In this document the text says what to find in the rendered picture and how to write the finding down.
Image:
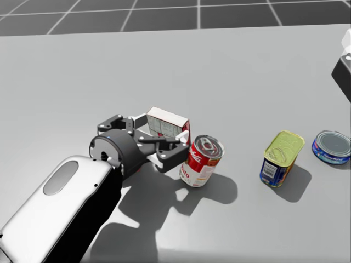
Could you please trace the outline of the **green and blue rectangular can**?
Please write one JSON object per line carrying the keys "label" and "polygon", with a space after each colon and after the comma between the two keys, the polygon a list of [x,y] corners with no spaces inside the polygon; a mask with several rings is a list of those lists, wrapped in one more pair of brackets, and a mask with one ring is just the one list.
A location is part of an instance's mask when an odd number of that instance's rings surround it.
{"label": "green and blue rectangular can", "polygon": [[260,179],[272,188],[280,187],[293,167],[305,144],[304,139],[291,131],[282,130],[264,151]]}

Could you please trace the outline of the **red and white can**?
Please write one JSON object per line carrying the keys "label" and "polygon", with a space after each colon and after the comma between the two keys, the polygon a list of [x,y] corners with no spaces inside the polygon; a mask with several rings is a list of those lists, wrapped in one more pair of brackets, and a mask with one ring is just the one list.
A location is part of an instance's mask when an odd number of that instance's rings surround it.
{"label": "red and white can", "polygon": [[216,138],[209,135],[197,136],[189,147],[187,160],[180,167],[180,178],[191,187],[204,186],[224,152],[222,143]]}

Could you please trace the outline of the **blue flat can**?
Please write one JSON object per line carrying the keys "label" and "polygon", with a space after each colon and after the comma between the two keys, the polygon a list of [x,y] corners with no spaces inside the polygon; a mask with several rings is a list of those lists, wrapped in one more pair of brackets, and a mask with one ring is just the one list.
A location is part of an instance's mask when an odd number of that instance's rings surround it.
{"label": "blue flat can", "polygon": [[325,163],[346,164],[351,158],[351,139],[337,131],[321,131],[312,143],[312,152]]}

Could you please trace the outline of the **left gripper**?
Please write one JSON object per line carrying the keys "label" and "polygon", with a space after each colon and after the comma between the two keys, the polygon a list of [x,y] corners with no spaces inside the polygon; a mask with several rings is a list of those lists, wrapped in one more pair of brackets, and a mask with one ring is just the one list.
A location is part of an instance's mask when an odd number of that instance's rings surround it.
{"label": "left gripper", "polygon": [[[188,157],[190,132],[185,130],[176,137],[151,136],[140,130],[147,125],[146,114],[123,117],[121,114],[99,123],[97,136],[89,146],[92,159],[106,161],[121,168],[126,180],[146,162],[152,162],[160,173],[166,173],[185,162]],[[138,135],[138,145],[132,136]]]}

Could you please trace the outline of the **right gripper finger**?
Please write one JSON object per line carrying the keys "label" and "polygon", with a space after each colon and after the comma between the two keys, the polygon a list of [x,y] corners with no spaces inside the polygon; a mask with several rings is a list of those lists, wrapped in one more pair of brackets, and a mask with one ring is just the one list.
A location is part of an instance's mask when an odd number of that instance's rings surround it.
{"label": "right gripper finger", "polygon": [[351,103],[351,28],[347,29],[341,43],[343,53],[338,59],[331,76]]}

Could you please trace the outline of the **red and white carton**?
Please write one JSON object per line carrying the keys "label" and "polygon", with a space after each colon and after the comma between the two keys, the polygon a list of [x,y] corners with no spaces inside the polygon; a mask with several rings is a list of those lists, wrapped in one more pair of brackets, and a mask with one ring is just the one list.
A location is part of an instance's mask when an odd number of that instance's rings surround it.
{"label": "red and white carton", "polygon": [[190,121],[188,118],[162,110],[155,106],[148,110],[146,116],[151,135],[173,138],[187,130],[189,135],[186,143],[190,144]]}

